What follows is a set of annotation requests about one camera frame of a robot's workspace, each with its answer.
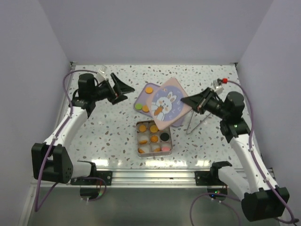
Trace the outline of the metal serving tongs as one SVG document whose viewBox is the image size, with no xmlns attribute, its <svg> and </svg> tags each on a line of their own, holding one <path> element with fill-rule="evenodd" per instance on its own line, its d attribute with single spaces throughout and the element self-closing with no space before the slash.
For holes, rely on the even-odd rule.
<svg viewBox="0 0 301 226">
<path fill-rule="evenodd" d="M 186 128 L 186 135 L 192 134 L 195 130 L 199 129 L 201 126 L 206 125 L 208 120 L 211 119 L 211 114 L 199 115 L 192 112 L 190 119 L 188 121 L 188 126 Z"/>
</svg>

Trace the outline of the silver tin lid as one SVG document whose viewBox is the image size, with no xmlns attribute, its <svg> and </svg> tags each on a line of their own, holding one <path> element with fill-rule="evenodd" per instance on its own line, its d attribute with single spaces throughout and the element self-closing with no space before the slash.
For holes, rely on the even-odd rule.
<svg viewBox="0 0 301 226">
<path fill-rule="evenodd" d="M 182 102 L 187 96 L 179 81 L 173 77 L 147 98 L 146 105 L 159 130 L 172 126 L 192 110 Z"/>
</svg>

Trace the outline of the orange flower cookie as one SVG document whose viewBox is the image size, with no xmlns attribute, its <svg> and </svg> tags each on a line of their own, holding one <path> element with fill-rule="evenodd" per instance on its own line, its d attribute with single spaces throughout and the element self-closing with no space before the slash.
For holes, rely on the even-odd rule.
<svg viewBox="0 0 301 226">
<path fill-rule="evenodd" d="M 147 130 L 147 126 L 145 126 L 144 124 L 139 125 L 139 132 L 143 133 Z"/>
<path fill-rule="evenodd" d="M 144 145 L 148 143 L 148 140 L 141 140 L 138 142 L 140 145 Z"/>
</svg>

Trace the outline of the black sandwich cookie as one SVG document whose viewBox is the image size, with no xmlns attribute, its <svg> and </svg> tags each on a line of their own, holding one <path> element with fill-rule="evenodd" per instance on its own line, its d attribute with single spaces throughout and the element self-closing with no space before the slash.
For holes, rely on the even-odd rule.
<svg viewBox="0 0 301 226">
<path fill-rule="evenodd" d="M 169 135 L 168 133 L 166 133 L 166 132 L 161 133 L 161 135 L 160 135 L 160 139 L 161 139 L 162 141 L 164 141 L 164 142 L 168 141 L 169 138 L 170 138 L 170 135 Z"/>
</svg>

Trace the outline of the square cookie tin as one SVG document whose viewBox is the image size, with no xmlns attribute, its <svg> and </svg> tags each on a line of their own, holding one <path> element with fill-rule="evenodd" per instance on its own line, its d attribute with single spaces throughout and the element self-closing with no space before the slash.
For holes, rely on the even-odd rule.
<svg viewBox="0 0 301 226">
<path fill-rule="evenodd" d="M 139 157 L 170 155 L 173 151 L 170 128 L 159 130 L 154 121 L 139 121 L 136 127 L 136 152 Z"/>
</svg>

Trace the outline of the orange plain cookie bottom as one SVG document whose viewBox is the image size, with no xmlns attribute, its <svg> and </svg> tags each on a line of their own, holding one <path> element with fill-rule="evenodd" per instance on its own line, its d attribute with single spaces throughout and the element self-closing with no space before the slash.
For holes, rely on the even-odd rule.
<svg viewBox="0 0 301 226">
<path fill-rule="evenodd" d="M 142 150 L 141 148 L 138 149 L 138 153 L 145 153 L 144 150 Z"/>
</svg>

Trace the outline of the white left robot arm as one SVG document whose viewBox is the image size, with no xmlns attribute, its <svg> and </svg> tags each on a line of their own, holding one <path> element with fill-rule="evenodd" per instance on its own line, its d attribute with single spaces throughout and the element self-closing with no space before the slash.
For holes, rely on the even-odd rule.
<svg viewBox="0 0 301 226">
<path fill-rule="evenodd" d="M 88 120 L 96 107 L 96 102 L 104 99 L 112 105 L 127 99 L 127 94 L 134 88 L 122 82 L 111 73 L 114 86 L 107 78 L 97 80 L 96 72 L 81 70 L 78 89 L 68 98 L 68 112 L 54 132 L 43 142 L 32 147 L 32 168 L 34 178 L 38 181 L 49 181 L 66 184 L 72 179 L 81 178 L 87 185 L 98 179 L 97 169 L 93 162 L 77 161 L 73 163 L 68 149 L 80 127 Z"/>
</svg>

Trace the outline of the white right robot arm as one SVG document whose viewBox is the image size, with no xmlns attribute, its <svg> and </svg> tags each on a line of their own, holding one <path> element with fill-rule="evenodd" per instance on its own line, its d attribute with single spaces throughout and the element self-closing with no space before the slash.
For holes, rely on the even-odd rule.
<svg viewBox="0 0 301 226">
<path fill-rule="evenodd" d="M 210 168 L 210 181 L 228 185 L 238 197 L 245 217 L 250 221 L 279 219 L 290 197 L 285 187 L 279 187 L 268 172 L 256 147 L 252 144 L 251 130 L 243 119 L 244 96 L 229 92 L 225 100 L 211 88 L 199 94 L 183 97 L 183 103 L 192 110 L 220 118 L 220 130 L 235 151 L 246 177 L 240 176 L 227 161 L 215 162 Z"/>
</svg>

